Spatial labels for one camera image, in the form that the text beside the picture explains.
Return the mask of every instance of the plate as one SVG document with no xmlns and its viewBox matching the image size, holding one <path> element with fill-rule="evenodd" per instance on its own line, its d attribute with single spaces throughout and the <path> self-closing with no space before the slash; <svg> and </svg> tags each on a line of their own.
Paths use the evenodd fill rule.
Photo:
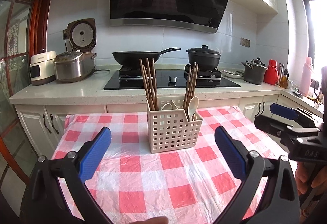
<svg viewBox="0 0 327 224">
<path fill-rule="evenodd" d="M 226 76 L 228 78 L 233 78 L 233 79 L 239 79 L 242 77 L 242 75 L 240 73 L 236 73 L 233 71 L 227 71 L 227 70 L 222 70 L 221 75 Z"/>
</svg>

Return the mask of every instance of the gas stove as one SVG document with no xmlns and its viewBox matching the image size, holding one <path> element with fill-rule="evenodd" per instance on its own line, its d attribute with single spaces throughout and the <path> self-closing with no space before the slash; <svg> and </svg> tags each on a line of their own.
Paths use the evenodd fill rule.
<svg viewBox="0 0 327 224">
<path fill-rule="evenodd" d="M 184 70 L 156 69 L 157 88 L 185 88 L 189 72 L 189 64 Z M 241 87 L 229 79 L 221 77 L 219 70 L 200 71 L 197 75 L 196 87 Z M 107 82 L 104 90 L 141 89 L 144 88 L 140 70 L 122 67 Z"/>
</svg>

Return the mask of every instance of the blue gripper pad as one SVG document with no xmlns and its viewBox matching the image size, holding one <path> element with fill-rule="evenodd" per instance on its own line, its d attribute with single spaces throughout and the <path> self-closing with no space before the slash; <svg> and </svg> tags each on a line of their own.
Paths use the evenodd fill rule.
<svg viewBox="0 0 327 224">
<path fill-rule="evenodd" d="M 100 135 L 96 137 L 95 142 L 80 162 L 78 176 L 83 183 L 93 177 L 96 168 L 111 143 L 111 132 L 109 128 L 103 127 L 98 134 Z"/>
<path fill-rule="evenodd" d="M 284 106 L 276 104 L 276 103 L 272 103 L 270 105 L 270 112 L 272 114 L 276 114 L 278 116 L 281 116 L 281 117 L 284 117 L 284 118 L 290 119 L 290 120 L 295 120 L 298 118 L 298 114 L 296 113 L 295 110 L 288 108 L 288 107 L 284 107 Z"/>
<path fill-rule="evenodd" d="M 242 143 L 233 140 L 222 126 L 219 126 L 215 131 L 215 141 L 234 177 L 244 181 L 246 178 L 246 161 L 233 142 Z"/>
</svg>

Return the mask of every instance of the stove knob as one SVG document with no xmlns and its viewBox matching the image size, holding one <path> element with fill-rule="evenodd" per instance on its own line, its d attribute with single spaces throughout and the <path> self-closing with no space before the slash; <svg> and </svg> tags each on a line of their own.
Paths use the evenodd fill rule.
<svg viewBox="0 0 327 224">
<path fill-rule="evenodd" d="M 169 76 L 169 82 L 170 83 L 176 83 L 177 82 L 177 77 Z"/>
</svg>

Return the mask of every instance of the table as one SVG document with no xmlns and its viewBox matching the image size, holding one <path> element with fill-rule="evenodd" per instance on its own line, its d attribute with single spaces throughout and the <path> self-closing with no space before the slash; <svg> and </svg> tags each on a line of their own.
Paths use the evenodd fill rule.
<svg viewBox="0 0 327 224">
<path fill-rule="evenodd" d="M 53 158 L 78 151 L 106 126 L 111 130 L 112 143 L 93 178 L 85 183 L 114 223 L 162 215 L 169 218 L 169 223 L 212 223 L 241 183 L 233 177 L 215 144 L 218 126 L 264 157 L 277 159 L 287 153 L 257 130 L 236 106 L 198 112 L 203 123 L 196 146 L 158 154 L 150 152 L 146 112 L 68 115 Z M 295 172 L 296 163 L 291 161 L 291 165 Z M 265 183 L 263 178 L 245 217 L 253 215 Z M 82 218 L 63 179 L 60 184 L 71 212 Z"/>
</svg>

